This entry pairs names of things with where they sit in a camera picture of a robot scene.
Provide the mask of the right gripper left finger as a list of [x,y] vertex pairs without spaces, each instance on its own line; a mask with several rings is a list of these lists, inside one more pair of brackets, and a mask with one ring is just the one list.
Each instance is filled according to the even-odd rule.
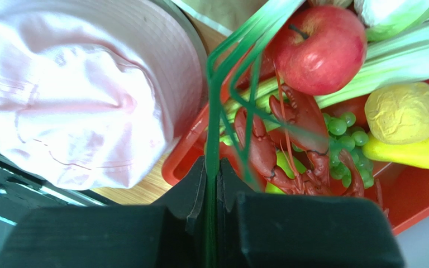
[[0,251],[0,267],[203,267],[204,158],[149,205],[32,210]]

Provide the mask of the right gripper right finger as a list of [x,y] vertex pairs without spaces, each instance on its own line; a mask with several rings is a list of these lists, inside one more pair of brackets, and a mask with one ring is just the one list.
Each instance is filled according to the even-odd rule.
[[223,159],[217,177],[219,267],[404,267],[370,200],[257,193]]

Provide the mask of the green scallion bunch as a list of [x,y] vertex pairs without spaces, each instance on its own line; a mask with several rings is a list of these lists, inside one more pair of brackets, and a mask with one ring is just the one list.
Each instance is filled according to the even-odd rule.
[[207,152],[201,175],[203,187],[203,239],[201,267],[218,266],[217,183],[220,181],[220,132],[224,123],[231,140],[234,130],[222,106],[222,94],[247,108],[248,118],[268,115],[255,107],[255,96],[261,71],[261,54],[281,25],[303,4],[303,1],[267,1],[236,31],[221,42],[208,56],[207,81],[209,111]]

